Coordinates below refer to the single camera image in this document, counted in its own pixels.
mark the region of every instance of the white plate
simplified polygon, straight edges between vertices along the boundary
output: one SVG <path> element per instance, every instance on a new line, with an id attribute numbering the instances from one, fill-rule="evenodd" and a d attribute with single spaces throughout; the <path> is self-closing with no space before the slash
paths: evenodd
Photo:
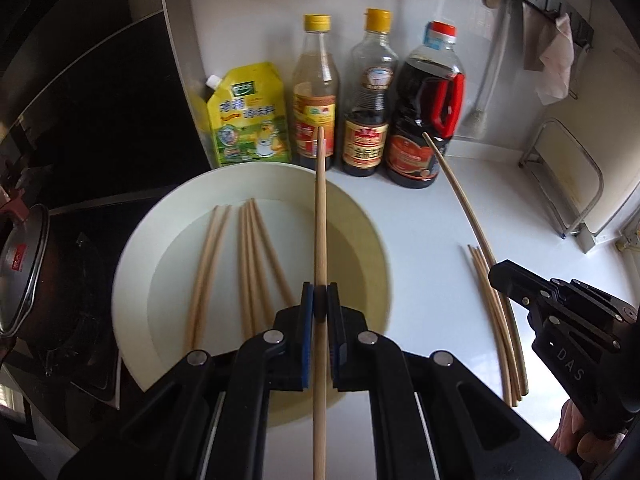
<path id="1" fill-rule="evenodd" d="M 238 210 L 256 198 L 296 297 L 313 281 L 314 172 L 276 162 L 250 162 L 210 171 L 165 196 L 125 247 L 113 286 L 113 329 L 127 369 L 148 389 L 182 358 L 186 317 L 200 251 L 217 205 L 234 206 L 207 310 L 203 349 L 216 355 L 242 343 L 238 280 Z M 328 277 L 343 305 L 363 311 L 383 333 L 390 304 L 385 250 L 366 213 L 327 182 Z M 284 308 L 269 271 L 271 303 Z M 277 394 L 270 423 L 310 411 L 308 398 Z M 330 401 L 337 399 L 335 392 Z"/>

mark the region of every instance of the pot lid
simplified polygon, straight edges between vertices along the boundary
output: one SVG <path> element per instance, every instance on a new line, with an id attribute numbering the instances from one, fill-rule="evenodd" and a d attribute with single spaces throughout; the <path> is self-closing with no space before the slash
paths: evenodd
<path id="1" fill-rule="evenodd" d="M 31 311 L 49 234 L 49 212 L 37 204 L 14 223 L 0 252 L 0 335 L 12 336 Z"/>

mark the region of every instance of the cooking pot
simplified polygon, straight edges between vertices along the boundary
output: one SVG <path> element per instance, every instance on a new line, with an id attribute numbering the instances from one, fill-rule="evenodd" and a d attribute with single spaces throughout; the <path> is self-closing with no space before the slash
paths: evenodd
<path id="1" fill-rule="evenodd" d="M 0 336 L 52 350 L 78 322 L 81 258 L 75 241 L 52 228 L 47 208 L 27 208 L 22 194 L 15 190 L 0 207 L 13 225 L 0 252 Z"/>

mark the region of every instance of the vinegar bottle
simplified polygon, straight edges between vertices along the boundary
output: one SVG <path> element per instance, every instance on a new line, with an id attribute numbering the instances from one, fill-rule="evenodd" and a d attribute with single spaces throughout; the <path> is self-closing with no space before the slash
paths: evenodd
<path id="1" fill-rule="evenodd" d="M 331 16 L 305 15 L 305 43 L 293 72 L 293 112 L 300 166 L 316 168 L 318 127 L 324 126 L 325 168 L 334 158 L 335 105 L 340 85 L 327 35 Z"/>
<path id="2" fill-rule="evenodd" d="M 390 29 L 391 12 L 367 9 L 364 39 L 351 51 L 342 168 L 353 176 L 374 174 L 382 161 L 389 120 L 387 91 L 398 64 L 389 46 Z"/>

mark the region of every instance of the white countertop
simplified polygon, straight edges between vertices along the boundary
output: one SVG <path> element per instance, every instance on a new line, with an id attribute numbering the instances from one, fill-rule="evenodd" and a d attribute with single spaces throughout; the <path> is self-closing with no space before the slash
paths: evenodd
<path id="1" fill-rule="evenodd" d="M 638 304 L 620 254 L 612 246 L 583 254 L 552 228 L 522 170 L 496 162 L 448 159 L 498 261 L 510 259 L 543 276 L 581 281 Z M 369 213 L 382 235 L 392 277 L 386 336 L 409 352 L 447 349 L 501 396 L 494 336 L 466 248 L 473 231 L 444 175 L 429 188 L 405 189 L 376 174 L 355 178 L 333 170 L 328 178 Z M 529 378 L 517 412 L 545 438 L 558 426 L 568 398 L 533 353 L 527 311 L 513 304 Z M 268 431 L 264 478 L 310 478 L 311 420 Z M 327 413 L 327 476 L 375 478 L 368 395 L 347 394 Z"/>

